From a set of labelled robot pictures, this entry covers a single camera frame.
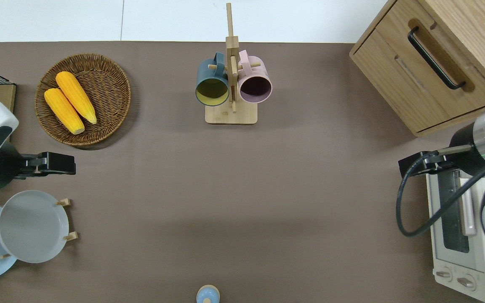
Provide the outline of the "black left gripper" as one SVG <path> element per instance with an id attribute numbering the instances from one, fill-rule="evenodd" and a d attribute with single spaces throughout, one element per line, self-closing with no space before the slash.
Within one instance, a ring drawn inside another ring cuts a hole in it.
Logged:
<path id="1" fill-rule="evenodd" d="M 19 171 L 15 176 L 16 180 L 25 180 L 27 177 L 45 177 L 51 174 L 76 174 L 75 157 L 59 153 L 47 153 L 47 157 L 42 154 L 21 154 L 23 160 Z M 47 172 L 39 170 L 39 167 L 47 165 Z"/>

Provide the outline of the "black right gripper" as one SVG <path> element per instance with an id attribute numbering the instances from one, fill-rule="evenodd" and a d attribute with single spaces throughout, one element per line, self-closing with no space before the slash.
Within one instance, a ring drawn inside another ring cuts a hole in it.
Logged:
<path id="1" fill-rule="evenodd" d="M 427 153 L 415 153 L 409 157 L 405 157 L 398 161 L 398 168 L 400 175 L 405 177 L 407 175 L 408 169 L 416 162 L 420 157 L 423 157 Z M 427 160 L 422 161 L 422 163 L 416 165 L 410 173 L 411 176 L 429 174 L 430 171 L 443 172 L 450 170 L 460 170 L 458 166 L 458 159 L 461 157 L 462 152 L 458 153 L 436 153 L 437 157 L 436 164 L 429 163 Z"/>

